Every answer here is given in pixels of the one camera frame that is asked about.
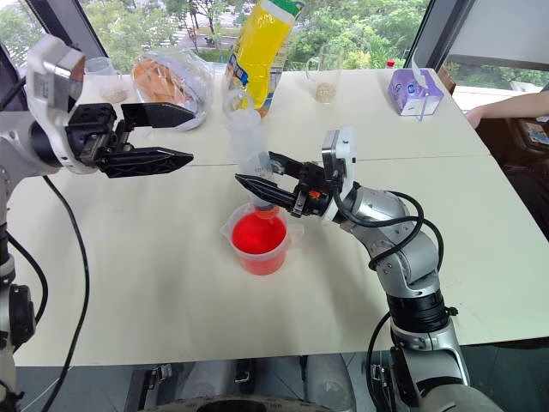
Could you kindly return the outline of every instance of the clear plastic cup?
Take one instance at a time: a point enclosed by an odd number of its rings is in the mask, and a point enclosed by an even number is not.
[[[291,245],[296,245],[301,240],[305,230],[303,225],[300,224],[288,225],[286,219],[284,219],[284,215],[280,213],[277,217],[281,219],[286,228],[284,239],[271,251],[260,254],[246,253],[234,245],[232,233],[237,223],[252,213],[254,213],[254,207],[250,203],[240,206],[232,213],[227,223],[220,229],[220,232],[231,244],[238,256],[240,264],[245,270],[254,275],[270,275],[282,266],[288,248]]]

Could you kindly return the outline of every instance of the tissue box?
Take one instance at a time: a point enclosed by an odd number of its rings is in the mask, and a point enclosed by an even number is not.
[[[395,103],[396,111],[401,116],[420,116],[425,104],[424,115],[432,115],[437,110],[438,103],[444,94],[437,87],[429,73],[422,69],[427,89],[422,88],[413,76],[412,69],[398,69],[393,74],[389,84],[389,96]]]

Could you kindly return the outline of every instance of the measuring cup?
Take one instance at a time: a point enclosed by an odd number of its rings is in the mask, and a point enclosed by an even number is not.
[[[119,103],[128,97],[122,72],[114,69],[110,58],[90,58],[84,65],[84,72],[94,77],[100,96],[108,103]]]
[[[309,69],[311,63],[317,64],[317,70]],[[343,69],[343,49],[338,45],[323,45],[316,58],[310,58],[305,64],[305,75],[313,84],[313,96],[320,103],[332,103]]]
[[[254,207],[251,203],[240,206],[232,213],[227,223],[220,229],[220,232],[231,244],[238,256],[240,265],[245,270],[254,275],[269,275],[277,271],[282,266],[284,259],[286,258],[286,251],[290,245],[298,244],[303,237],[305,230],[303,225],[300,224],[287,225],[284,216],[282,214],[278,214],[277,217],[281,219],[284,228],[286,229],[284,239],[271,251],[259,254],[246,253],[234,245],[232,233],[237,223],[252,213],[254,213]]]

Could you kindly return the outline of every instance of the red liquid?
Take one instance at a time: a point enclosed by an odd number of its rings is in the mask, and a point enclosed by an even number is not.
[[[275,249],[286,237],[284,223],[278,217],[263,219],[255,213],[240,219],[232,230],[232,243],[245,253],[259,255]],[[255,275],[268,275],[284,263],[286,248],[261,262],[240,258],[240,263]]]

